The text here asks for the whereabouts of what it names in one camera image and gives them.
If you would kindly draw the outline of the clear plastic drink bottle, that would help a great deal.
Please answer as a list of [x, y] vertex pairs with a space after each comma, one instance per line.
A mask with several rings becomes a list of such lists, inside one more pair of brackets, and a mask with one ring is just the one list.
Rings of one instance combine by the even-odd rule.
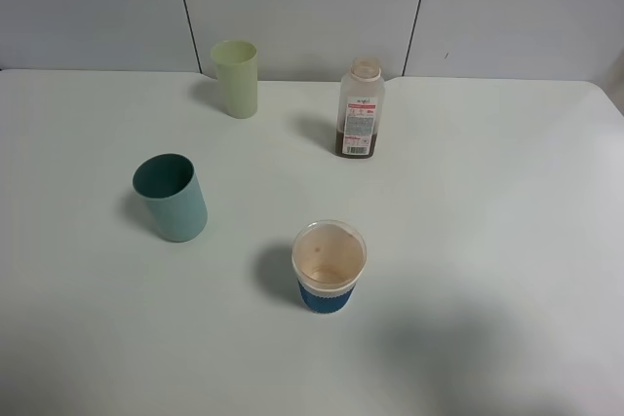
[[385, 82], [376, 57], [358, 57], [342, 77], [334, 151], [347, 159], [368, 159], [374, 154]]

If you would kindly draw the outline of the teal plastic cup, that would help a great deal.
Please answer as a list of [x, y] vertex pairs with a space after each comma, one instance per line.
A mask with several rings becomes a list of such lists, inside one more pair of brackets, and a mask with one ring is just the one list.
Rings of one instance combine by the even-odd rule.
[[195, 167], [187, 157], [154, 156], [136, 169], [132, 184], [166, 241], [191, 241], [206, 227], [207, 207]]

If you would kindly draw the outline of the pale yellow-green plastic cup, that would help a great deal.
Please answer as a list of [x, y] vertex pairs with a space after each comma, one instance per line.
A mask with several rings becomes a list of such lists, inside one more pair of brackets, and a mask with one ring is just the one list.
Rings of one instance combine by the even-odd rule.
[[216, 78], [227, 113], [247, 119], [257, 112], [257, 49], [247, 41], [229, 40], [211, 49]]

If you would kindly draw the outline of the clear cup with blue sleeve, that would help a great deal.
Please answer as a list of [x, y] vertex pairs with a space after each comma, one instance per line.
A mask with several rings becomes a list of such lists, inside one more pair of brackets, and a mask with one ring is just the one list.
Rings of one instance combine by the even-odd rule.
[[360, 233], [338, 220], [319, 220], [303, 228], [292, 244], [292, 268], [303, 303], [331, 314], [348, 302], [367, 263]]

